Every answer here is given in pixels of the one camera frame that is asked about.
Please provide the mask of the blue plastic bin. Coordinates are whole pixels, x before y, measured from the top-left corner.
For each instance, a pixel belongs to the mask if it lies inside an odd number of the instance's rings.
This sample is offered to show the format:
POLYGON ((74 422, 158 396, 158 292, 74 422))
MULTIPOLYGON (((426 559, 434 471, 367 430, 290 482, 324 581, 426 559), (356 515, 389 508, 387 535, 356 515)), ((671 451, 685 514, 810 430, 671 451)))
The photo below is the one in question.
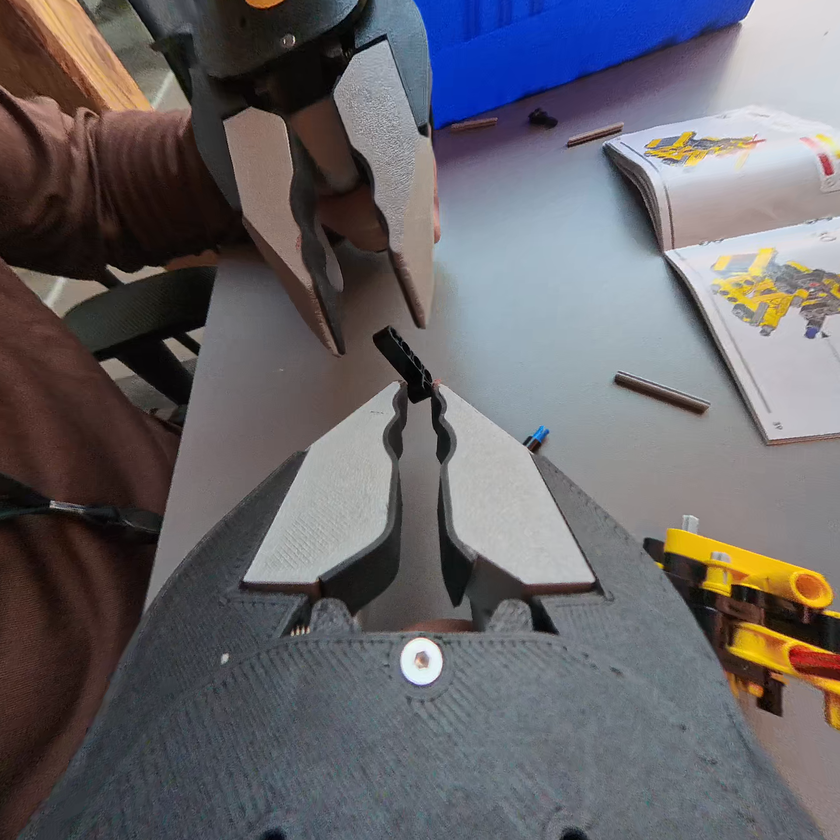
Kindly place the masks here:
POLYGON ((436 125, 459 122, 707 32, 752 1, 417 1, 436 125))

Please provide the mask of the black lego beam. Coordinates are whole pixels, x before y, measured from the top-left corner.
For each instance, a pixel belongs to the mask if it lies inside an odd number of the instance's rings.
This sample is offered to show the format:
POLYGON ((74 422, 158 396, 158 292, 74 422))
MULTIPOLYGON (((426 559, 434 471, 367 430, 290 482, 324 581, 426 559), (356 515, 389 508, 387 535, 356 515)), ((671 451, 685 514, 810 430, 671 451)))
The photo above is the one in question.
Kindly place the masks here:
POLYGON ((432 396, 433 376, 393 326, 388 325, 374 333, 372 340, 376 349, 404 380, 411 403, 420 403, 432 396))

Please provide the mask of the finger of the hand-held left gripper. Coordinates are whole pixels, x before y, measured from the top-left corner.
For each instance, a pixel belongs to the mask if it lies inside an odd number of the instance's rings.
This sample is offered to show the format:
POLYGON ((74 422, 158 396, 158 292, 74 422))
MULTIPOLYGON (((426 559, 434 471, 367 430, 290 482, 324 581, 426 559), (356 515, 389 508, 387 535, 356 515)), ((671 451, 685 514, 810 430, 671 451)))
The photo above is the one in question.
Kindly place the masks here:
POLYGON ((435 291, 434 153, 417 127, 387 40, 352 57, 333 102, 351 149, 370 173, 406 305, 416 326, 425 329, 435 291))
POLYGON ((313 334, 344 355, 343 278, 319 219, 308 153, 272 112, 247 108, 224 130, 249 235, 313 334))

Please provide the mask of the yellow black lego model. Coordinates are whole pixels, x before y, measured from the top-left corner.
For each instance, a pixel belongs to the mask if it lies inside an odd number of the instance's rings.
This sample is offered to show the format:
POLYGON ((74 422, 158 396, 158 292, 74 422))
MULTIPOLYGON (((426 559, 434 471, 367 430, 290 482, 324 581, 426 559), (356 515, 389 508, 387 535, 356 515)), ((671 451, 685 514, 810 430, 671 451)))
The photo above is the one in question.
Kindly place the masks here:
POLYGON ((821 574, 698 533, 683 517, 644 550, 696 618, 736 698, 783 715, 787 679, 821 692, 826 723, 839 729, 839 614, 821 574))

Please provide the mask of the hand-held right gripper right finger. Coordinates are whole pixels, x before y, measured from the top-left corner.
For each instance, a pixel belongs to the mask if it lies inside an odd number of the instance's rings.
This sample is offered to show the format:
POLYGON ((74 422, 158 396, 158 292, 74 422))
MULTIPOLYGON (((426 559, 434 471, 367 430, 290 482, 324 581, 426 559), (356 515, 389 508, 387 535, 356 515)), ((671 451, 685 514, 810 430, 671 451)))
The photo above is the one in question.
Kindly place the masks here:
POLYGON ((596 577, 531 451, 448 386, 432 396, 437 520, 451 602, 487 624, 506 600, 593 592, 596 577))

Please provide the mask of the person's left hand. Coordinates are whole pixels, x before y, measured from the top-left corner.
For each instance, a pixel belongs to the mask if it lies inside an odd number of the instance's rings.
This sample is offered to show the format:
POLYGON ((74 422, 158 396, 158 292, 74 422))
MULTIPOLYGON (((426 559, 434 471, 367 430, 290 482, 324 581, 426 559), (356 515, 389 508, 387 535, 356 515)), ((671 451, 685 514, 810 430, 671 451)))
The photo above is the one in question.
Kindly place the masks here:
POLYGON ((357 249, 381 253, 388 247, 386 227, 366 183, 343 194, 320 196, 318 216, 324 229, 347 239, 357 249))

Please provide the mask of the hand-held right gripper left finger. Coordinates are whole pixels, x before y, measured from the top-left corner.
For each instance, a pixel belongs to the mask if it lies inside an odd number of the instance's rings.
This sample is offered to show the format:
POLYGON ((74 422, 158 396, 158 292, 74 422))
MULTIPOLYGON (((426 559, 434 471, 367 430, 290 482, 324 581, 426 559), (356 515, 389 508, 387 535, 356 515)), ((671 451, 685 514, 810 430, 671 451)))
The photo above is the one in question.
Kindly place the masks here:
POLYGON ((245 589, 332 598, 359 611, 393 583, 406 409, 406 384, 391 383, 308 447, 245 589))

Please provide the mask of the person's left forearm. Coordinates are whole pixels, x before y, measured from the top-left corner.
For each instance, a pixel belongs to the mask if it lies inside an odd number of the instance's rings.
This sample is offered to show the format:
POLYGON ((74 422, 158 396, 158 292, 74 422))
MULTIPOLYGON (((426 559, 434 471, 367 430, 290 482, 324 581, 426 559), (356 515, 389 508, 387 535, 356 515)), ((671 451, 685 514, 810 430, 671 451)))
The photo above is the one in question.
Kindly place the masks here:
POLYGON ((2 285, 14 268, 91 279, 247 239, 181 111, 65 113, 1 90, 2 285))

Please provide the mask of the lego instruction booklet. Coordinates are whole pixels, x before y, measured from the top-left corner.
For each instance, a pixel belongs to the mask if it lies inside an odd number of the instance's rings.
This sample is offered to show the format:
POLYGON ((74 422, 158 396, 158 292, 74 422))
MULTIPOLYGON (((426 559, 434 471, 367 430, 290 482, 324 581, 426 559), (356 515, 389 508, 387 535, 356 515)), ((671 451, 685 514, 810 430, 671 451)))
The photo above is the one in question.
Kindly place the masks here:
POLYGON ((764 442, 838 438, 838 130, 748 106, 603 150, 641 193, 764 442))

